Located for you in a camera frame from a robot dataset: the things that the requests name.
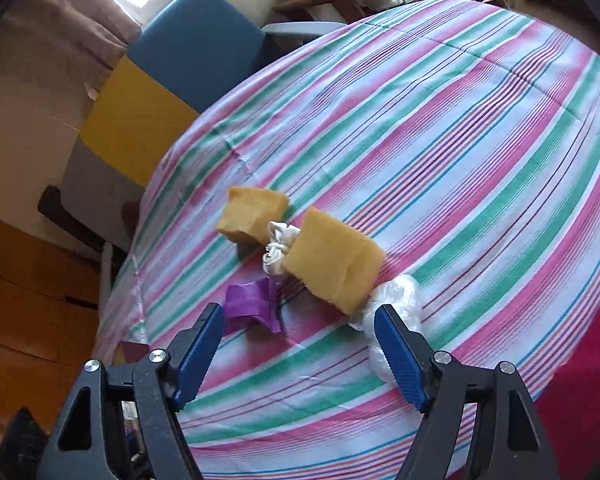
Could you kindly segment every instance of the yellow sponge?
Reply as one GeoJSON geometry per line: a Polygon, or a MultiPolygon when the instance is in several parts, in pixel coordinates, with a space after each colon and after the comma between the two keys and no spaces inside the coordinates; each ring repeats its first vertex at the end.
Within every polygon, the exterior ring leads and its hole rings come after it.
{"type": "Polygon", "coordinates": [[[269,243],[269,222],[279,222],[289,198],[277,191],[256,187],[230,187],[229,201],[216,230],[229,241],[262,245],[269,243]]]}
{"type": "Polygon", "coordinates": [[[282,264],[314,296],[350,315],[365,303],[383,260],[371,238],[311,207],[282,264]]]}

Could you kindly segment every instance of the chair backrest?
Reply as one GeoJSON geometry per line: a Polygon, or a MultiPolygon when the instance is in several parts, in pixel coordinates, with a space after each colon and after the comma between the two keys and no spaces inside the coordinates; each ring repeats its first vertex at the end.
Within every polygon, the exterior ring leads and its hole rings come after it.
{"type": "Polygon", "coordinates": [[[164,153],[200,113],[277,56],[225,0],[171,2],[96,99],[64,174],[64,209],[127,250],[123,203],[142,197],[164,153]]]}

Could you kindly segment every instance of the curtain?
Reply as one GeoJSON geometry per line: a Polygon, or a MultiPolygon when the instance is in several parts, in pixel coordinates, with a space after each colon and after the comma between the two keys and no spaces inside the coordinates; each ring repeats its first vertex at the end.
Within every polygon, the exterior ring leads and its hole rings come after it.
{"type": "Polygon", "coordinates": [[[15,0],[4,19],[68,52],[88,91],[102,87],[141,31],[115,0],[15,0]]]}

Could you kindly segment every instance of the purple paper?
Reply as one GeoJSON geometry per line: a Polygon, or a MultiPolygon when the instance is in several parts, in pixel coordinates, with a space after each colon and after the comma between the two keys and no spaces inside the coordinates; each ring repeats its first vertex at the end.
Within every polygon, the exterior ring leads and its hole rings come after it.
{"type": "Polygon", "coordinates": [[[278,288],[274,280],[229,285],[224,297],[224,335],[248,327],[254,320],[271,332],[279,333],[278,288]]]}

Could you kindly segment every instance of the white cloth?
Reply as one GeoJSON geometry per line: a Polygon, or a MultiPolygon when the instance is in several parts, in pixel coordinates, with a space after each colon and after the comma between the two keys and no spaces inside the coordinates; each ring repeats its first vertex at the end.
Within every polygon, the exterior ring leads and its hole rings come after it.
{"type": "Polygon", "coordinates": [[[262,256],[262,269],[267,276],[283,276],[285,269],[282,267],[289,249],[300,233],[295,225],[284,222],[269,222],[269,240],[267,252],[262,256]]]}
{"type": "Polygon", "coordinates": [[[422,332],[420,322],[422,306],[418,298],[418,283],[416,280],[408,274],[400,274],[390,282],[384,282],[376,286],[369,295],[369,301],[359,312],[354,314],[349,323],[352,328],[364,332],[368,338],[369,363],[375,374],[385,383],[395,384],[394,374],[389,368],[389,363],[384,357],[384,352],[382,352],[374,330],[376,310],[385,303],[394,308],[409,330],[422,332]]]}

